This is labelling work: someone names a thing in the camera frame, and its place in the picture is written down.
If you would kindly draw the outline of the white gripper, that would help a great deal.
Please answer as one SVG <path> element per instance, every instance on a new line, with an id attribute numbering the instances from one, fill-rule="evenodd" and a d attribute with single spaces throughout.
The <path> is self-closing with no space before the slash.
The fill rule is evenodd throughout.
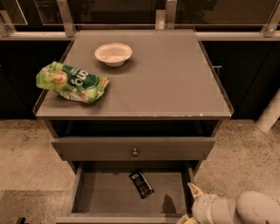
<path id="1" fill-rule="evenodd" d="M 204 194 L 191 182 L 187 185 L 195 199 L 192 205 L 194 218 L 185 214 L 176 224 L 243 224 L 236 211 L 235 199 L 222 198 L 215 194 Z"/>

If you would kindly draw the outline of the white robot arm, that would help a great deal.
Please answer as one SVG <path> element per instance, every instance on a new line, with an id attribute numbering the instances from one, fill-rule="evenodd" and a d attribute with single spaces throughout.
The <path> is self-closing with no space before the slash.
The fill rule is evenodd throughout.
<path id="1" fill-rule="evenodd" d="M 280 224 L 280 204 L 261 192 L 226 198 L 187 185 L 194 198 L 192 217 L 185 214 L 176 224 Z"/>

